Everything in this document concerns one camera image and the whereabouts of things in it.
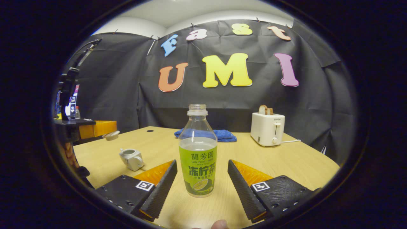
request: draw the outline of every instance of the lemon image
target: lemon image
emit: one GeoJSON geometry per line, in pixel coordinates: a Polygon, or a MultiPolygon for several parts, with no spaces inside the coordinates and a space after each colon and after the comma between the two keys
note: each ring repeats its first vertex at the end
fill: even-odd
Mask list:
{"type": "Polygon", "coordinates": [[[208,179],[203,179],[201,181],[198,181],[196,184],[194,184],[193,188],[195,190],[201,190],[201,189],[205,188],[207,184],[208,184],[208,179]]]}

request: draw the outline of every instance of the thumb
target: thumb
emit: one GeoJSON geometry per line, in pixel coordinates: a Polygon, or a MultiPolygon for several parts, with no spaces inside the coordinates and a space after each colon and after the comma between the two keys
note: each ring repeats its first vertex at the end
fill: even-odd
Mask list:
{"type": "Polygon", "coordinates": [[[213,223],[210,229],[229,229],[229,228],[226,224],[226,220],[218,220],[213,223]]]}

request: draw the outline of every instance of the plastic bottle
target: plastic bottle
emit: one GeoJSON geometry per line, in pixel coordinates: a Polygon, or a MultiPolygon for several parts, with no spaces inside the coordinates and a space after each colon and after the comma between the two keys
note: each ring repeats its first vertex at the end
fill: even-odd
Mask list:
{"type": "Polygon", "coordinates": [[[193,197],[212,194],[218,139],[210,127],[205,104],[190,104],[189,120],[179,135],[179,155],[188,193],[193,197]]]}
{"type": "Polygon", "coordinates": [[[79,107],[78,107],[78,106],[75,107],[75,118],[76,118],[76,119],[80,119],[80,118],[81,118],[81,114],[80,114],[80,112],[79,112],[79,107]]]}

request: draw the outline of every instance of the table surface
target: table surface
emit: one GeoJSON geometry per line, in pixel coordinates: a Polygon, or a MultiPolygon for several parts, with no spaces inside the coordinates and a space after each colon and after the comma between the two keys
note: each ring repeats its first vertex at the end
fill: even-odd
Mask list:
{"type": "MultiPolygon", "coordinates": [[[[206,229],[219,219],[225,219],[230,229],[252,225],[228,175],[229,159],[242,162],[272,177],[286,175],[310,190],[326,185],[339,169],[334,161],[302,142],[262,147],[252,139],[250,133],[234,132],[237,142],[218,143],[216,183],[212,195],[194,198],[187,194],[183,182],[175,131],[176,129],[146,127],[120,134],[113,141],[101,139],[76,145],[74,151],[79,164],[90,171],[88,180],[95,188],[122,174],[135,176],[176,159],[178,173],[160,217],[154,221],[169,229],[206,229]],[[120,148],[139,150],[144,167],[135,172],[127,169],[119,157],[120,148]]],[[[295,138],[284,134],[282,140],[291,141],[295,138]]]]}

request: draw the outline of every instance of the green bottle label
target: green bottle label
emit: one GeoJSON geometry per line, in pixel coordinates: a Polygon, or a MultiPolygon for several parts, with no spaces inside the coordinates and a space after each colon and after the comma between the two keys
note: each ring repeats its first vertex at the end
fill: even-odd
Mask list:
{"type": "Polygon", "coordinates": [[[194,195],[212,192],[215,181],[217,146],[205,151],[179,148],[186,190],[194,195]]]}

